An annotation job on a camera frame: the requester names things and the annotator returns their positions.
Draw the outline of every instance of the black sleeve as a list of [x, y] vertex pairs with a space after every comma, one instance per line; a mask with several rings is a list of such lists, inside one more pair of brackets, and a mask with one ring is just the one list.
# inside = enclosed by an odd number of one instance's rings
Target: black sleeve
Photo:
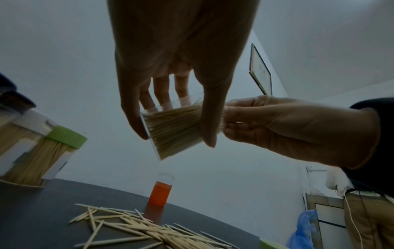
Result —
[[361, 101], [350, 108], [372, 108], [377, 112], [380, 118], [380, 141], [364, 167], [343, 168], [343, 171], [356, 189], [375, 191], [394, 198], [394, 98]]

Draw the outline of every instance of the hand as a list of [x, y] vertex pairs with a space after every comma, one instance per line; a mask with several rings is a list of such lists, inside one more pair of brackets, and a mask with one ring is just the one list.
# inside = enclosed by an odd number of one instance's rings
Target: hand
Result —
[[154, 106], [148, 88], [153, 78], [160, 104], [170, 101], [169, 75], [178, 97], [188, 95], [192, 69], [204, 87], [201, 135], [216, 144], [223, 105], [242, 53], [258, 0], [108, 0], [115, 37], [115, 62], [121, 106], [133, 130], [148, 136], [138, 101]]
[[223, 130], [231, 140], [326, 165], [358, 168], [379, 140], [372, 109], [341, 109], [289, 98], [259, 96], [226, 103]]

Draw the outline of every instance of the plastic bag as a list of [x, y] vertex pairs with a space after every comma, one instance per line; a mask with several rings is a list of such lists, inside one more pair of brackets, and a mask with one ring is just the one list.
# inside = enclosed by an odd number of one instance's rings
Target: plastic bag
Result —
[[297, 221], [297, 231], [293, 233], [286, 243], [289, 249], [313, 249], [313, 243], [309, 239], [309, 231], [316, 232], [316, 227], [309, 221], [317, 217], [315, 210], [307, 210], [300, 214]]

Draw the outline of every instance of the white ceiling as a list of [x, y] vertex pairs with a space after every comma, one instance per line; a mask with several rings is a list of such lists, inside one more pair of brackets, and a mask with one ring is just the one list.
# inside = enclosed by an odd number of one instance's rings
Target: white ceiling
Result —
[[394, 78], [393, 0], [261, 0], [254, 30], [290, 97]]

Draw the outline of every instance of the framed picture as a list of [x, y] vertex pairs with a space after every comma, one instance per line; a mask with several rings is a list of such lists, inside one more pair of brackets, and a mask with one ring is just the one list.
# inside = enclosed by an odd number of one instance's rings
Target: framed picture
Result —
[[250, 51], [249, 74], [265, 95], [272, 95], [271, 73], [253, 43]]

